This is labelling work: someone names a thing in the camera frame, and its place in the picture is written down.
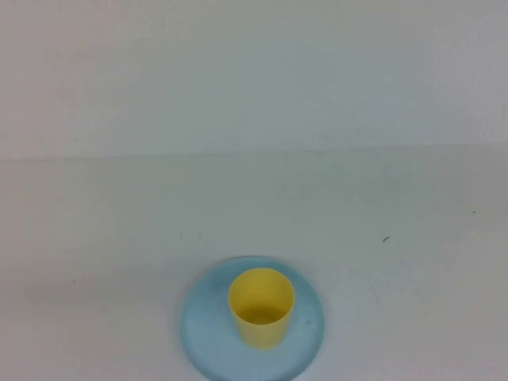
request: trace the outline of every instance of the light blue plate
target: light blue plate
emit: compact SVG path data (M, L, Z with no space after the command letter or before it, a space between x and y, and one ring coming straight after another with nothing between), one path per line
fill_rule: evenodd
M293 283L296 304L286 338L263 351L246 345L228 307L233 280L254 267L271 267ZM217 265L183 303L180 340L191 363L210 381L289 381L304 371L321 347L325 315L316 291L279 261L245 257Z

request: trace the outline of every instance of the white surface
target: white surface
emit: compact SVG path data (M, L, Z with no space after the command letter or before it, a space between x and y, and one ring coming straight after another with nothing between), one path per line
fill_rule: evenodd
M178 303L260 254L325 303L301 380L505 379L506 163L497 145L0 164L0 376L200 379Z
M0 158L508 141L503 0L3 2Z

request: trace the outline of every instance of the white wall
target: white wall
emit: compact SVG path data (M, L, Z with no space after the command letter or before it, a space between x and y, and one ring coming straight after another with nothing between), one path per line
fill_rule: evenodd
M508 141L503 0L0 6L0 159Z

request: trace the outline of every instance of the cup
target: cup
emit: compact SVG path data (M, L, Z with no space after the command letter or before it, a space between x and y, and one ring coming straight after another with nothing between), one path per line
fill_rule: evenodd
M270 349L284 339L296 300L284 274L265 267L248 270L233 281L228 299L246 344Z

